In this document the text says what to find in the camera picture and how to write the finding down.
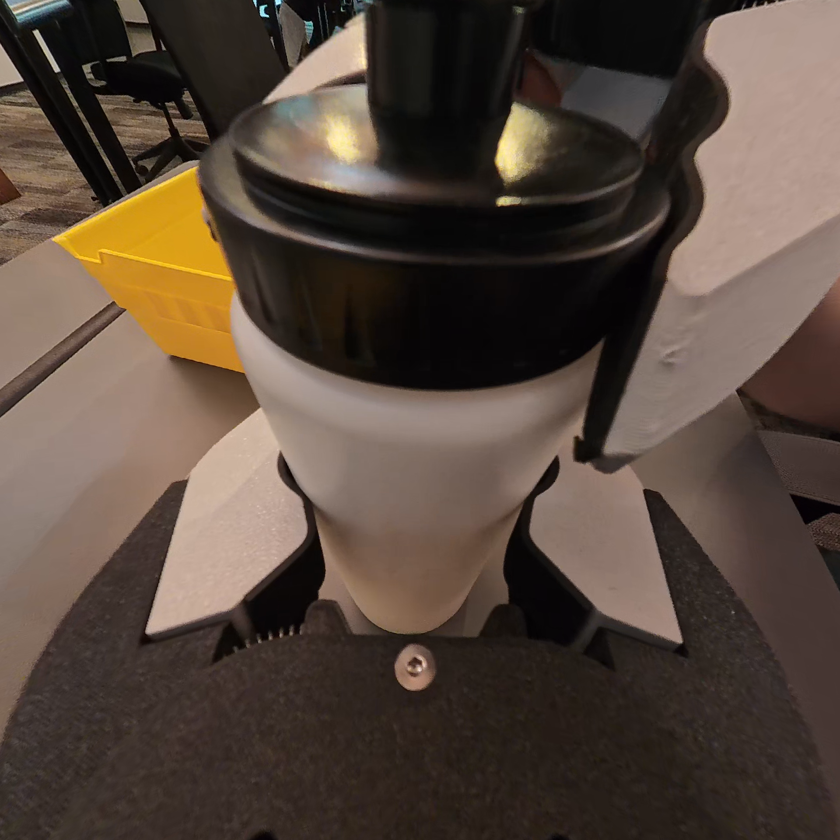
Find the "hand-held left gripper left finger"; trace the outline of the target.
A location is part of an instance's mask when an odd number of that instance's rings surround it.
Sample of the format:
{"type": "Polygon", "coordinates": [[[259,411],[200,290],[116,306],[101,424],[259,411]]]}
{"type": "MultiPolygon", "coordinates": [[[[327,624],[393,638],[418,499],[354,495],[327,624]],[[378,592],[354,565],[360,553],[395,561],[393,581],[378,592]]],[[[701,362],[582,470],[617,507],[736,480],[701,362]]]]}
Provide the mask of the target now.
{"type": "Polygon", "coordinates": [[[300,632],[323,572],[312,505],[258,410],[192,469],[145,636],[218,624],[247,643],[300,632]]]}

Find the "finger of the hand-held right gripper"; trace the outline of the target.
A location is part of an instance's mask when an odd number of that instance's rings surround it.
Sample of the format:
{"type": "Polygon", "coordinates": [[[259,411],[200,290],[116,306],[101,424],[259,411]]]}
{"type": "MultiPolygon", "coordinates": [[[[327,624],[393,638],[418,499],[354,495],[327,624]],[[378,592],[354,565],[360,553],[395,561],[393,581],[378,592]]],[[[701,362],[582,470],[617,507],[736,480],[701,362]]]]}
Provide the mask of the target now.
{"type": "Polygon", "coordinates": [[[632,463],[769,361],[839,273],[838,1],[713,18],[647,146],[672,207],[604,342],[574,459],[632,463]]]}

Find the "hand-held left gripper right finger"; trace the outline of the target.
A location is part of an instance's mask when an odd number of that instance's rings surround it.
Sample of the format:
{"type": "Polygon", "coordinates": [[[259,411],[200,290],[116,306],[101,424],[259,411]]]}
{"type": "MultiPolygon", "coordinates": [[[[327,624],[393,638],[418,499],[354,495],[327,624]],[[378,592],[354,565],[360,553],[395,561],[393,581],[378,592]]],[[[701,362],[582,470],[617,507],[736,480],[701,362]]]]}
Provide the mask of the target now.
{"type": "Polygon", "coordinates": [[[599,631],[668,651],[683,644],[644,489],[559,456],[524,502],[508,542],[509,603],[530,638],[582,652],[599,631]]]}

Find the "white plastic bottle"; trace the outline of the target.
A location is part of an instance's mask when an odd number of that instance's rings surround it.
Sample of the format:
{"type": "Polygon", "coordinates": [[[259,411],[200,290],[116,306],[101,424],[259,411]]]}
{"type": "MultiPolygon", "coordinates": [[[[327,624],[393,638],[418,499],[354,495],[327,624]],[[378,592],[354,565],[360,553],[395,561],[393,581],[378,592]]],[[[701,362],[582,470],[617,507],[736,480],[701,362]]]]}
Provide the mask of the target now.
{"type": "Polygon", "coordinates": [[[602,345],[550,374],[462,392],[375,385],[274,344],[237,296],[234,343],[324,558],[394,634],[445,624],[583,413],[602,345]]]}

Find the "yellow plastic bin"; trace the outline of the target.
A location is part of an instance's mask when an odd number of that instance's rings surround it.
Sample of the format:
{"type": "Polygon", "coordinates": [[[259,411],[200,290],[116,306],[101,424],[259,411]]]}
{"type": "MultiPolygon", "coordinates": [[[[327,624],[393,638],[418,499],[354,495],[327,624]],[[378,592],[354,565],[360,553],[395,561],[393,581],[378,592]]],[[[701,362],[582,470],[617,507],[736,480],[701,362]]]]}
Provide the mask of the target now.
{"type": "Polygon", "coordinates": [[[171,173],[54,242],[164,353],[242,372],[230,331],[235,286],[204,220],[196,173],[171,173]]]}

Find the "black bottle lid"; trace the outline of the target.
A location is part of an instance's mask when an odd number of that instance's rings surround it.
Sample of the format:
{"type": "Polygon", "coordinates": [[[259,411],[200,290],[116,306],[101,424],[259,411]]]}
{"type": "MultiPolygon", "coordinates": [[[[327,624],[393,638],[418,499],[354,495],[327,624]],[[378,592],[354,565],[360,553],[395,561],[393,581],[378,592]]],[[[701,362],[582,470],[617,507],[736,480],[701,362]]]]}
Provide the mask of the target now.
{"type": "Polygon", "coordinates": [[[635,140],[515,99],[539,2],[374,2],[365,84],[255,106],[198,184],[250,320],[379,385],[557,371],[611,330],[663,226],[635,140]]]}

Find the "person's right forearm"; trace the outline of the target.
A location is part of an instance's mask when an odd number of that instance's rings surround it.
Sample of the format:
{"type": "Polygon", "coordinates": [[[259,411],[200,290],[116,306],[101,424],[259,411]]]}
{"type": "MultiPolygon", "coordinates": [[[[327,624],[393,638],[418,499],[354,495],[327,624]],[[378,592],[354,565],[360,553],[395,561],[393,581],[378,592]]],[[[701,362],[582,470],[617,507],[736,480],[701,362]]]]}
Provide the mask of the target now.
{"type": "Polygon", "coordinates": [[[838,432],[838,281],[743,390],[774,414],[838,432]]]}

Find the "person's navy clothing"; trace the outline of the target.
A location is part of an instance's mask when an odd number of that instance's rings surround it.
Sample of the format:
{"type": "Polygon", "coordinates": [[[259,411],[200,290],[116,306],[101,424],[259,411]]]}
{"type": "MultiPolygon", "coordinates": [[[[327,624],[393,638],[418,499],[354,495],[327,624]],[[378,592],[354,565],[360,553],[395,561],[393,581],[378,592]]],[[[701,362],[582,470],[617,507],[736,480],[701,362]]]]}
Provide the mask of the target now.
{"type": "Polygon", "coordinates": [[[839,584],[839,443],[779,430],[759,432],[784,488],[839,584]]]}

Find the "black partition panel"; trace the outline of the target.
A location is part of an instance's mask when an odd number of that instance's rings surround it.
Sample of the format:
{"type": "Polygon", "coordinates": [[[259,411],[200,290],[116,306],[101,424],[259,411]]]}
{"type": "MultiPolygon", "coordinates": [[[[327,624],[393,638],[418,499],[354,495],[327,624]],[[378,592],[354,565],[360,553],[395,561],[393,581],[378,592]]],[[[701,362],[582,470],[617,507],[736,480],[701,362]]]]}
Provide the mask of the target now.
{"type": "Polygon", "coordinates": [[[195,102],[210,141],[285,79],[251,1],[142,1],[195,102]]]}

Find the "black office chair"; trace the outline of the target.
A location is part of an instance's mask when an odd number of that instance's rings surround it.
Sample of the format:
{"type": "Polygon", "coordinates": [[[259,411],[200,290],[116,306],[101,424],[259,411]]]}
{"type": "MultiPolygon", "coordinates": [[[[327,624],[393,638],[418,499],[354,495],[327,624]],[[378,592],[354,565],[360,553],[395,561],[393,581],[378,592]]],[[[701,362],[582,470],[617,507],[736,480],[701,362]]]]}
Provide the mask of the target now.
{"type": "Polygon", "coordinates": [[[87,41],[87,57],[82,63],[90,67],[98,82],[95,91],[147,103],[164,116],[169,138],[131,159],[136,174],[149,182],[174,161],[196,161],[208,142],[186,138],[175,126],[170,107],[183,120],[192,119],[193,111],[186,103],[186,84],[171,55],[163,49],[132,52],[117,2],[79,1],[73,6],[80,36],[87,41]]]}

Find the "black metal frame legs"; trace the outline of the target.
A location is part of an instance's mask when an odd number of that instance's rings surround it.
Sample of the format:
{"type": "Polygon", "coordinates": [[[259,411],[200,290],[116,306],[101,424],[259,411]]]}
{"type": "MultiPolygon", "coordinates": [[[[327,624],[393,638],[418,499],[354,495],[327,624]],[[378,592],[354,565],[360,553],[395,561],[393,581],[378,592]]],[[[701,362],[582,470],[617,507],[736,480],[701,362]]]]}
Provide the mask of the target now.
{"type": "Polygon", "coordinates": [[[104,63],[92,24],[96,2],[1,2],[2,49],[102,206],[141,182],[90,84],[104,63]]]}

